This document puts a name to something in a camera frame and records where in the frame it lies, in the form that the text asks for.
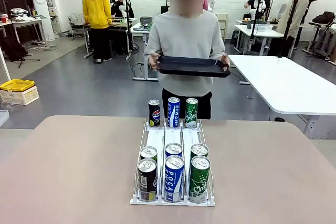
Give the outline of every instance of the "white cloth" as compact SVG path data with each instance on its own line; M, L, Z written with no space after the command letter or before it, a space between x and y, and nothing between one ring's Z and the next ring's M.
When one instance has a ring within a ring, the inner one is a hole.
M184 18L170 12L153 23L144 55L162 52L165 56L219 59L225 46L217 17L204 11L196 18ZM177 76L157 73L167 91L185 97L201 97L211 91L211 77Z
M294 16L292 19L292 24L289 27L288 36L291 36L293 38L296 38L298 35L299 27L302 21L302 17L304 16L306 9L308 7L309 0L298 0ZM279 25L277 27L277 32L284 34L287 27L287 21L290 15L290 12L292 10L293 0L289 0L289 2L286 5L285 12L281 16Z

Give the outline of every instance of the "blue can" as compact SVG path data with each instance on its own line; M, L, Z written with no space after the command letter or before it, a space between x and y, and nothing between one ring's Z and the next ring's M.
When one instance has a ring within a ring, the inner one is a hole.
M165 161L164 199L179 202L182 199L184 162L180 156L171 155Z
M171 155L177 155L182 157L182 145L177 144L177 143L170 143L166 145L165 152L166 152L166 157L169 157Z
M168 127L177 128L180 120L180 100L176 97L168 99Z

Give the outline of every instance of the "yellow hoodie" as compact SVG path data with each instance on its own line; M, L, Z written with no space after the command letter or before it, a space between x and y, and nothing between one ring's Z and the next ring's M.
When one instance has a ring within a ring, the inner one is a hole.
M107 28L112 23L109 0L83 0L85 22L92 28Z

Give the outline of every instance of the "can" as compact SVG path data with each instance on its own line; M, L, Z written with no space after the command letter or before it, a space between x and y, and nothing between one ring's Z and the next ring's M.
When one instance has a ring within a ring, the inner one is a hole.
M171 155L165 160L164 199L179 202L182 198L184 162L180 156Z
M177 128L180 120L180 100L176 97L168 99L168 127Z
M157 166L156 161L144 158L138 163L140 200L153 201L156 195Z
M151 158L155 160L155 162L158 162L157 152L158 151L156 150L156 148L151 147L151 146L146 146L140 150L140 159Z
M182 157L182 145L181 144L176 144L176 143L170 143L166 145L165 152L166 152L166 157L169 157L171 155L177 155Z
M193 144L191 146L191 150L190 150L190 160L192 160L192 158L194 156L208 157L208 153L209 153L209 149L206 145L204 145L204 144Z
M195 156L190 164L190 201L202 203L207 197L207 182L210 172L210 160L204 156Z
M148 102L149 106L149 124L150 126L159 126L160 125L160 101L159 100L150 100Z
M185 123L186 128L196 127L197 122L197 107L198 100L195 98L188 98L185 104Z

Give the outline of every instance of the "can lid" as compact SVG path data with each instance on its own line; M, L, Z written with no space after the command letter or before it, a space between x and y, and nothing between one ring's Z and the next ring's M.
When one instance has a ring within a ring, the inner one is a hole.
M184 166L183 159L177 155L171 155L166 158L166 166L173 170L178 170Z
M187 103L189 104L198 104L198 99L195 99L195 98L188 98L186 100Z
M194 144L191 146L191 151L196 155L205 155L208 153L208 147L204 144Z
M210 167L210 160L205 156L194 156L191 163L199 170L206 170Z
M166 151L170 154L179 154L182 151L182 145L177 143L170 143L166 146Z
M179 98L176 98L176 97L170 97L168 99L169 102L172 102L172 103L177 103L177 102L180 102Z
M146 146L141 149L140 155L144 158L151 158L155 157L158 154L157 152L158 151L154 147Z
M140 160L138 164L138 169L144 173L152 172L155 168L156 162L151 158L144 158L143 160Z
M148 102L149 105L159 105L160 104L160 101L159 100L150 100Z

